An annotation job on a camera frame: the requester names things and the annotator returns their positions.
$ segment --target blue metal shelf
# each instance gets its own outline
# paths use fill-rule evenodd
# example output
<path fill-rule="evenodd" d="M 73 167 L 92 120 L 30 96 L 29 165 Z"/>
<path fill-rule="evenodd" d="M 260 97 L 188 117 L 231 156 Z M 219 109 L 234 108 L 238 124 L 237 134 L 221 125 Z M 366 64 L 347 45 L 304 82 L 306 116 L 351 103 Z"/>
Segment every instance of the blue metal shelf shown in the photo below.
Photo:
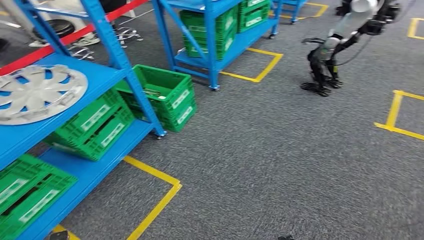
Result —
<path fill-rule="evenodd" d="M 50 149 L 40 158 L 78 178 L 67 192 L 48 208 L 18 237 L 19 240 L 42 240 L 49 232 L 69 214 L 72 209 L 89 194 L 89 192 L 151 131 L 158 136 L 166 132 L 149 103 L 143 88 L 121 45 L 118 43 L 112 26 L 105 18 L 105 12 L 97 0 L 80 0 L 87 14 L 32 6 L 29 0 L 17 0 L 16 4 L 28 17 L 37 31 L 54 49 L 53 54 L 37 61 L 36 65 L 65 65 L 70 69 L 86 75 L 88 88 L 84 96 L 73 106 L 48 119 L 24 125 L 0 125 L 0 170 L 13 162 L 32 146 L 41 141 L 57 127 L 125 79 L 131 87 L 138 104 L 148 121 L 135 120 L 117 139 L 99 161 L 89 161 L 78 156 Z M 87 16 L 95 26 L 109 55 L 109 65 L 103 66 L 92 62 L 77 60 L 70 56 L 68 49 L 62 45 L 52 27 L 46 23 L 39 12 L 51 12 L 59 15 L 86 19 Z"/>
<path fill-rule="evenodd" d="M 212 1 L 210 6 L 212 8 L 212 16 L 214 18 L 225 13 L 230 8 L 239 4 L 242 0 L 218 0 Z M 176 9 L 190 10 L 194 12 L 205 12 L 205 0 L 167 0 L 167 3 Z"/>
<path fill-rule="evenodd" d="M 308 0 L 283 0 L 282 1 L 282 6 L 281 6 L 281 11 L 283 13 L 289 13 L 291 14 L 291 23 L 295 23 L 298 19 L 298 14 L 301 10 L 301 8 L 303 7 L 303 5 L 307 2 Z M 293 6 L 294 9 L 293 10 L 288 10 L 288 9 L 284 9 L 284 5 L 289 5 L 289 6 Z"/>
<path fill-rule="evenodd" d="M 260 25 L 249 29 L 245 32 L 238 33 L 235 36 L 234 42 L 228 52 L 225 54 L 223 60 L 215 61 L 216 70 L 221 71 L 230 63 L 232 63 L 238 56 L 240 56 L 250 45 L 256 42 L 260 37 L 262 37 L 273 25 L 276 24 L 277 19 L 269 19 L 266 22 L 261 23 Z M 200 57 L 189 57 L 185 51 L 180 52 L 175 56 L 175 60 L 189 64 L 199 68 L 208 69 L 209 64 L 203 61 Z"/>
<path fill-rule="evenodd" d="M 151 123 L 135 120 L 99 161 L 88 161 L 53 148 L 43 153 L 40 156 L 43 161 L 77 177 L 78 181 L 17 240 L 42 240 L 152 129 Z"/>
<path fill-rule="evenodd" d="M 68 110 L 48 119 L 17 126 L 0 125 L 0 133 L 7 138 L 0 139 L 0 170 L 17 159 L 22 153 L 40 142 L 48 134 L 81 111 L 108 89 L 126 76 L 125 70 L 78 60 L 70 56 L 53 53 L 39 61 L 37 65 L 66 65 L 80 71 L 88 79 L 88 88 L 84 96 Z"/>
<path fill-rule="evenodd" d="M 247 30 L 246 32 L 237 34 L 234 42 L 231 44 L 227 53 L 225 54 L 224 59 L 222 61 L 218 61 L 216 58 L 215 18 L 235 5 L 239 4 L 241 2 L 240 0 L 152 0 L 157 25 L 159 27 L 160 36 L 163 41 L 166 57 L 168 59 L 171 70 L 207 78 L 209 80 L 209 88 L 214 91 L 219 90 L 220 85 L 218 84 L 218 76 L 222 69 L 234 61 L 240 54 L 243 53 L 244 50 L 257 41 L 269 29 L 271 30 L 269 35 L 270 38 L 273 38 L 277 34 L 277 27 L 279 24 L 278 20 L 281 14 L 283 0 L 273 1 L 277 1 L 276 7 L 272 8 L 274 16 L 268 21 L 265 21 L 264 23 L 261 23 L 258 26 Z M 208 54 L 203 53 L 199 44 L 196 42 L 196 39 L 192 36 L 180 18 L 175 14 L 173 8 L 185 9 L 204 14 Z M 175 56 L 175 52 L 173 51 L 171 44 L 170 34 L 167 28 L 167 23 L 164 18 L 165 11 L 175 21 L 176 25 L 181 29 L 185 37 L 197 50 L 200 55 L 199 58 L 188 57 L 184 51 Z M 204 72 L 185 68 L 180 66 L 179 63 L 185 63 L 195 67 L 208 69 L 208 72 L 205 74 Z"/>

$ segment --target yellow tape marking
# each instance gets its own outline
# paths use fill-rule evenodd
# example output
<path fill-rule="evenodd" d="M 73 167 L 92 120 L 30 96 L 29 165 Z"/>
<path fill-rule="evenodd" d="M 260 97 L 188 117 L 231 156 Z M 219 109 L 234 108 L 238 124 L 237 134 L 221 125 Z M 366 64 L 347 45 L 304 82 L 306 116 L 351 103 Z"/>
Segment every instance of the yellow tape marking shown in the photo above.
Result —
<path fill-rule="evenodd" d="M 398 112 L 399 112 L 399 108 L 401 106 L 402 97 L 405 96 L 405 97 L 414 98 L 414 99 L 424 101 L 424 96 L 416 95 L 416 94 L 409 93 L 409 92 L 404 92 L 404 91 L 401 91 L 401 90 L 394 90 L 393 93 L 394 93 L 394 98 L 393 98 L 393 101 L 391 103 L 390 110 L 388 112 L 386 124 L 374 122 L 374 125 L 377 128 L 386 129 L 386 130 L 389 130 L 391 132 L 395 132 L 395 133 L 403 134 L 403 135 L 413 137 L 413 138 L 416 138 L 416 139 L 424 140 L 424 135 L 422 135 L 422 134 L 395 127 L 396 118 L 398 117 Z"/>
<path fill-rule="evenodd" d="M 396 118 L 398 117 L 399 108 L 401 107 L 402 102 L 402 93 L 403 91 L 394 90 L 394 98 L 391 102 L 390 110 L 388 111 L 388 117 L 386 121 L 386 125 L 389 127 L 394 127 L 396 123 Z"/>
<path fill-rule="evenodd" d="M 411 23 L 408 28 L 408 37 L 413 39 L 424 40 L 424 36 L 416 36 L 419 21 L 424 21 L 424 18 L 416 18 L 416 17 L 411 18 Z"/>
<path fill-rule="evenodd" d="M 81 240 L 77 236 L 75 236 L 75 234 L 73 234 L 71 231 L 66 230 L 62 225 L 57 225 L 52 230 L 53 233 L 60 233 L 60 232 L 63 232 L 63 231 L 67 231 L 67 234 L 69 236 L 69 240 Z"/>
<path fill-rule="evenodd" d="M 165 206 L 171 201 L 171 199 L 181 189 L 182 185 L 174 185 L 168 191 L 168 193 L 160 200 L 160 202 L 153 208 L 153 210 L 147 215 L 147 217 L 138 225 L 138 227 L 129 235 L 126 240 L 137 240 L 147 229 L 147 227 L 155 220 L 155 218 L 161 213 Z"/>
<path fill-rule="evenodd" d="M 166 193 L 166 195 L 159 201 L 159 203 L 150 211 L 150 213 L 143 219 L 137 228 L 129 235 L 126 240 L 137 240 L 143 234 L 143 232 L 148 228 L 148 226 L 155 220 L 155 218 L 162 212 L 165 206 L 171 201 L 171 199 L 177 194 L 183 185 L 180 184 L 180 180 L 159 171 L 141 161 L 136 160 L 130 156 L 125 156 L 123 160 L 134 167 L 145 171 L 165 182 L 172 184 L 171 189 Z"/>
<path fill-rule="evenodd" d="M 143 162 L 141 162 L 141 161 L 139 161 L 135 158 L 132 158 L 130 156 L 125 156 L 123 158 L 123 160 L 125 162 L 133 165 L 134 167 L 140 169 L 140 170 L 143 170 L 143 171 L 145 171 L 145 172 L 147 172 L 147 173 L 149 173 L 149 174 L 151 174 L 151 175 L 153 175 L 153 176 L 155 176 L 159 179 L 162 179 L 163 181 L 165 181 L 169 184 L 172 184 L 172 185 L 180 184 L 180 180 L 178 180 L 178 179 L 176 179 L 176 178 L 174 178 L 174 177 L 172 177 L 172 176 L 170 176 L 170 175 L 168 175 L 168 174 L 166 174 L 162 171 L 159 171 L 159 170 L 157 170 L 157 169 L 155 169 L 155 168 L 153 168 L 153 167 L 151 167 L 151 166 L 149 166 L 149 165 L 147 165 L 147 164 L 145 164 L 145 163 L 143 163 Z"/>
<path fill-rule="evenodd" d="M 400 129 L 400 128 L 397 128 L 397 127 L 390 127 L 390 126 L 387 126 L 387 125 L 384 125 L 384 124 L 381 124 L 381 123 L 377 123 L 377 122 L 375 122 L 374 125 L 378 128 L 381 128 L 381 129 L 386 129 L 386 130 L 389 130 L 391 132 L 395 132 L 395 133 L 403 134 L 403 135 L 413 137 L 413 138 L 416 138 L 416 139 L 424 140 L 424 135 L 418 134 L 416 132 L 407 131 L 407 130 Z"/>
<path fill-rule="evenodd" d="M 313 15 L 313 16 L 300 16 L 300 17 L 296 17 L 297 20 L 303 20 L 303 19 L 308 19 L 308 18 L 318 18 L 318 17 L 321 17 L 324 14 L 324 12 L 329 8 L 328 5 L 321 4 L 321 3 L 307 2 L 305 4 L 306 5 L 311 5 L 311 6 L 318 6 L 318 7 L 321 7 L 321 8 L 319 9 L 319 11 L 315 15 Z M 272 10 L 269 11 L 269 15 L 270 16 L 274 16 L 274 13 L 273 13 Z M 284 18 L 284 19 L 291 19 L 292 18 L 292 16 L 289 16 L 289 15 L 280 15 L 279 17 L 280 18 Z"/>
<path fill-rule="evenodd" d="M 226 71 L 221 71 L 221 74 L 224 75 L 228 75 L 234 78 L 238 78 L 238 79 L 243 79 L 243 80 L 247 80 L 247 81 L 251 81 L 254 83 L 259 83 L 260 81 L 262 81 L 262 79 L 264 79 L 264 77 L 271 72 L 271 70 L 276 66 L 276 64 L 278 63 L 278 61 L 283 57 L 282 53 L 276 53 L 276 52 L 272 52 L 272 51 L 265 51 L 265 50 L 261 50 L 261 49 L 256 49 L 256 48 L 248 48 L 247 50 L 251 51 L 251 52 L 255 52 L 255 53 L 260 53 L 260 54 L 266 54 L 266 55 L 271 55 L 274 56 L 274 58 L 271 60 L 271 62 L 265 67 L 265 69 L 259 73 L 258 76 L 256 76 L 255 78 L 252 77 L 248 77 L 248 76 L 242 76 L 242 75 L 238 75 L 235 73 L 231 73 L 231 72 L 226 72 Z"/>

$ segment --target red bar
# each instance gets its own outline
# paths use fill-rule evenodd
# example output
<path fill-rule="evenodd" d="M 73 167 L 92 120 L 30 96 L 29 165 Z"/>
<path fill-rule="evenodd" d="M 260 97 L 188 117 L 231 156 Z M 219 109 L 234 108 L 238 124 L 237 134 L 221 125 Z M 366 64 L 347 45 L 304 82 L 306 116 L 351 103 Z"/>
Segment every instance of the red bar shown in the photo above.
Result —
<path fill-rule="evenodd" d="M 135 9 L 136 7 L 146 3 L 148 0 L 133 0 L 130 3 L 125 4 L 124 6 L 116 9 L 115 11 L 111 11 L 106 15 L 106 18 L 109 20 L 109 22 L 117 19 L 118 17 L 120 17 L 121 15 L 125 14 L 126 12 Z M 89 24 L 86 27 L 73 32 L 63 38 L 61 38 L 60 40 L 62 41 L 62 43 L 64 45 L 68 45 L 76 40 L 78 40 L 79 38 L 81 38 L 82 36 L 89 34 L 91 32 L 93 32 L 95 30 L 93 24 Z M 6 75 L 9 74 L 15 70 L 21 69 L 21 68 L 25 68 L 28 65 L 31 65 L 32 63 L 44 58 L 45 56 L 53 53 L 54 50 L 51 46 L 45 46 L 42 47 L 40 49 L 37 49 L 35 51 L 33 51 L 32 53 L 19 58 L 18 60 L 7 64 L 6 66 L 3 66 L 2 68 L 0 68 L 0 76 L 2 75 Z"/>

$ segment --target white label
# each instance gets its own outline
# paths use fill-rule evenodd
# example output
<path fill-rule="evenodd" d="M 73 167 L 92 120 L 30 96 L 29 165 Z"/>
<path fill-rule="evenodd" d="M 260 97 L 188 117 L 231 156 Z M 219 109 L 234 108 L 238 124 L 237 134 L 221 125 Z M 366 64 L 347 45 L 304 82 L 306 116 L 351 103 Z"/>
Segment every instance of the white label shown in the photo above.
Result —
<path fill-rule="evenodd" d="M 246 27 L 250 27 L 253 24 L 259 23 L 260 21 L 262 21 L 262 16 L 258 16 L 257 18 L 254 18 L 254 19 L 246 22 Z"/>
<path fill-rule="evenodd" d="M 206 33 L 206 27 L 204 26 L 188 26 L 188 29 L 192 32 L 202 32 L 202 33 Z"/>
<path fill-rule="evenodd" d="M 207 49 L 207 48 L 200 48 L 200 49 L 202 50 L 202 52 L 203 52 L 204 54 L 209 53 L 209 51 L 208 51 L 208 49 Z M 198 52 L 194 46 L 192 46 L 192 47 L 191 47 L 191 51 L 192 51 L 192 52 L 196 52 L 196 53 Z"/>
<path fill-rule="evenodd" d="M 12 184 L 10 184 L 6 189 L 0 192 L 0 204 L 2 204 L 8 197 L 16 193 L 20 188 L 22 188 L 28 180 L 18 178 Z"/>
<path fill-rule="evenodd" d="M 185 110 L 184 114 L 180 118 L 178 118 L 176 122 L 178 124 L 181 124 L 184 121 L 184 119 L 186 119 L 187 116 L 192 112 L 192 110 L 193 110 L 192 106 L 189 106 L 187 110 Z"/>
<path fill-rule="evenodd" d="M 93 114 L 93 116 L 91 116 L 87 121 L 85 121 L 80 127 L 84 131 L 89 130 L 103 115 L 105 115 L 109 111 L 109 109 L 111 109 L 111 107 L 104 104 L 103 106 L 101 106 L 101 108 L 99 108 L 99 110 L 97 110 Z"/>
<path fill-rule="evenodd" d="M 248 1 L 248 2 L 247 2 L 247 6 L 248 6 L 248 7 L 251 7 L 251 6 L 253 6 L 253 5 L 256 5 L 256 4 L 260 4 L 260 3 L 262 3 L 263 1 L 265 1 L 265 0 L 253 0 L 253 1 Z"/>
<path fill-rule="evenodd" d="M 176 109 L 180 103 L 189 95 L 190 91 L 188 89 L 184 90 L 181 95 L 172 103 L 172 109 Z"/>
<path fill-rule="evenodd" d="M 37 204 L 35 204 L 29 211 L 22 215 L 19 218 L 19 221 L 26 223 L 31 220 L 31 218 L 34 217 L 34 215 L 36 215 L 41 210 L 41 208 L 48 204 L 58 193 L 58 190 L 50 190 L 39 202 L 37 202 Z"/>
<path fill-rule="evenodd" d="M 229 16 L 229 18 L 226 20 L 226 23 L 225 23 L 225 30 L 228 30 L 228 28 L 231 27 L 233 22 L 234 22 L 233 16 Z"/>
<path fill-rule="evenodd" d="M 228 48 L 231 46 L 232 43 L 233 43 L 233 38 L 232 37 L 228 38 L 228 41 L 226 41 L 226 43 L 225 43 L 225 50 L 226 51 L 228 50 Z"/>
<path fill-rule="evenodd" d="M 115 129 L 105 138 L 103 141 L 101 141 L 101 145 L 105 148 L 109 143 L 112 142 L 112 140 L 119 134 L 119 132 L 125 127 L 123 123 L 118 123 L 116 125 Z"/>

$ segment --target green plastic crate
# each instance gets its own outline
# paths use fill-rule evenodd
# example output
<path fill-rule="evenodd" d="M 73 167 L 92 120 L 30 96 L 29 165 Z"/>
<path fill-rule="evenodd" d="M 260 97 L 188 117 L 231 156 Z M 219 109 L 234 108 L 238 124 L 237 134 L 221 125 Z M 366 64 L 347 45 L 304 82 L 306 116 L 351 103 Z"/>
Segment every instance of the green plastic crate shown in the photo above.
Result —
<path fill-rule="evenodd" d="M 187 100 L 188 104 L 184 104 L 185 108 L 181 111 L 176 117 L 165 117 L 165 116 L 157 116 L 162 127 L 166 130 L 172 132 L 180 132 L 185 124 L 189 121 L 189 119 L 196 113 L 197 105 L 194 99 Z M 146 121 L 147 119 L 144 117 L 141 111 L 133 111 L 136 118 Z"/>
<path fill-rule="evenodd" d="M 270 3 L 264 2 L 264 5 L 246 13 L 238 15 L 238 33 L 242 33 L 268 20 Z"/>
<path fill-rule="evenodd" d="M 1 208 L 1 240 L 14 240 L 77 181 L 76 177 L 29 154 L 20 156 L 0 172 L 4 174 L 19 175 L 23 179 L 37 177 L 10 194 L 7 207 Z"/>
<path fill-rule="evenodd" d="M 237 28 L 236 26 L 228 33 L 223 41 L 215 41 L 216 43 L 216 59 L 222 61 L 228 49 L 230 49 L 236 38 Z M 205 38 L 197 38 L 197 44 L 199 44 L 204 54 L 208 54 L 208 44 Z M 184 38 L 185 52 L 187 56 L 192 58 L 200 58 L 199 52 L 196 50 L 195 46 L 188 40 Z"/>
<path fill-rule="evenodd" d="M 75 182 L 76 177 L 55 169 L 0 215 L 0 239 L 14 240 Z"/>
<path fill-rule="evenodd" d="M 38 158 L 24 154 L 0 171 L 0 214 L 54 170 Z"/>
<path fill-rule="evenodd" d="M 81 144 L 75 144 L 74 142 L 46 142 L 64 152 L 98 161 L 121 134 L 125 132 L 134 119 L 133 113 L 125 104 L 120 106 L 90 138 Z"/>
<path fill-rule="evenodd" d="M 183 102 L 185 100 L 194 99 L 193 83 L 188 74 L 140 64 L 135 65 L 132 69 L 144 91 L 160 93 L 160 95 L 146 95 L 157 116 L 176 115 L 184 107 Z M 118 90 L 133 112 L 141 111 L 126 81 L 120 81 L 115 85 L 115 89 Z"/>
<path fill-rule="evenodd" d="M 237 25 L 238 5 L 224 12 L 219 17 L 215 18 L 215 40 L 222 41 L 234 25 Z M 179 17 L 191 35 L 195 38 L 207 37 L 205 17 L 203 13 L 182 10 L 179 12 Z"/>
<path fill-rule="evenodd" d="M 125 102 L 120 94 L 115 89 L 109 89 L 47 136 L 46 141 L 82 144 L 123 105 Z"/>
<path fill-rule="evenodd" d="M 270 6 L 271 0 L 243 0 L 238 4 L 238 14 L 246 14 L 263 6 Z"/>

